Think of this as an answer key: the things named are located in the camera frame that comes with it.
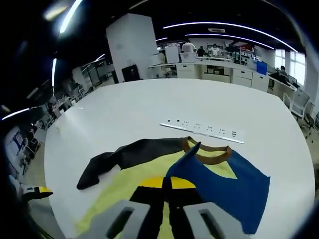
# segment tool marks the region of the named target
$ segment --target ceiling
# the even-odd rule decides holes
[[[227,1],[227,4],[225,1],[148,0],[129,10],[140,1],[115,1],[110,5],[106,0],[83,0],[62,35],[59,35],[59,28],[73,0],[25,1],[14,6],[15,18],[8,27],[7,78],[11,85],[1,88],[1,101],[20,109],[21,105],[30,104],[15,102],[25,99],[35,87],[51,79],[54,58],[58,59],[55,78],[59,82],[71,77],[71,70],[76,66],[91,62],[103,53],[110,57],[105,28],[127,12],[151,16],[156,38],[183,40],[185,34],[209,33],[208,28],[213,27],[225,29],[229,35],[290,50],[268,36],[233,26],[188,25],[163,29],[178,23],[217,21],[256,28],[304,51],[286,16],[262,0]],[[52,21],[44,19],[45,11],[57,3],[68,8]]]

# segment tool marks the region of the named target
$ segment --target power strip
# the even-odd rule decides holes
[[[246,136],[246,132],[242,130],[236,130],[216,124],[201,123],[200,121],[190,122],[187,120],[169,119],[166,123],[160,123],[160,125],[241,144],[244,144]]]

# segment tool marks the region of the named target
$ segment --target gray gripper finger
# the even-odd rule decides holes
[[[249,239],[241,223],[214,203],[183,207],[195,239]]]
[[[120,232],[121,239],[136,239],[149,209],[148,204],[119,201],[96,215],[89,230],[76,239],[113,239]]]

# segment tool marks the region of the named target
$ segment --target window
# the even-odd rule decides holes
[[[299,84],[304,85],[306,75],[306,59],[302,53],[290,52],[290,72]]]
[[[281,66],[285,66],[285,50],[283,49],[276,49],[276,56],[275,56],[275,68],[279,68]]]

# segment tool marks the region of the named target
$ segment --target brown collar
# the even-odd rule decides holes
[[[181,146],[184,150],[184,152],[188,152],[190,151],[190,147],[188,144],[188,141],[197,144],[197,142],[192,139],[190,136],[189,137],[185,137],[181,139]],[[204,163],[204,164],[218,164],[221,163],[223,161],[226,161],[227,159],[229,159],[229,157],[232,155],[233,150],[229,147],[229,146],[225,146],[225,147],[209,147],[209,146],[205,146],[205,145],[201,145],[200,148],[204,151],[208,151],[208,152],[214,152],[214,151],[225,151],[224,154],[217,156],[217,157],[205,157],[205,156],[201,156],[201,155],[196,155],[196,158]]]

